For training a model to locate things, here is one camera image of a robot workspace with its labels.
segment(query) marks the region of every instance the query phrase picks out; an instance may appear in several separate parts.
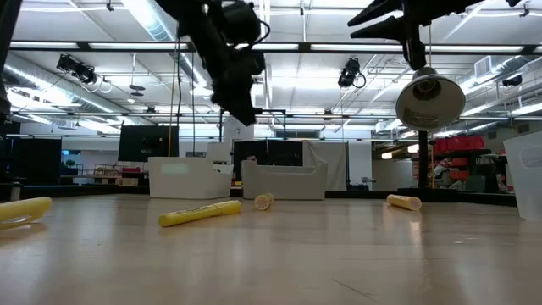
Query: yellow marker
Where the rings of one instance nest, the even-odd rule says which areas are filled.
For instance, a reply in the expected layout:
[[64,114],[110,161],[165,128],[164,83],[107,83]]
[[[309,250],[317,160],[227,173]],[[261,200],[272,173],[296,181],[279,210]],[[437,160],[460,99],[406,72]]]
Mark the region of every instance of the yellow marker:
[[51,202],[49,197],[39,197],[0,203],[0,229],[39,219],[51,207]]
[[389,195],[386,201],[392,206],[406,208],[411,211],[419,211],[422,208],[422,201],[417,197]]
[[241,202],[234,200],[211,204],[192,210],[172,212],[160,215],[158,223],[162,227],[180,225],[189,221],[205,219],[213,216],[237,214],[241,212]]
[[254,206],[260,211],[267,210],[274,202],[274,196],[271,193],[265,193],[254,199]]

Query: tv screen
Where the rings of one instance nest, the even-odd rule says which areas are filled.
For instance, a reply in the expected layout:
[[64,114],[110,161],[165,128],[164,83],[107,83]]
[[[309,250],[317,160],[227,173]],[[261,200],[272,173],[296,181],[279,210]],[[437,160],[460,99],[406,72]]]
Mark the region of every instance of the tv screen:
[[147,162],[149,157],[179,157],[179,127],[122,126],[120,130],[119,161]]

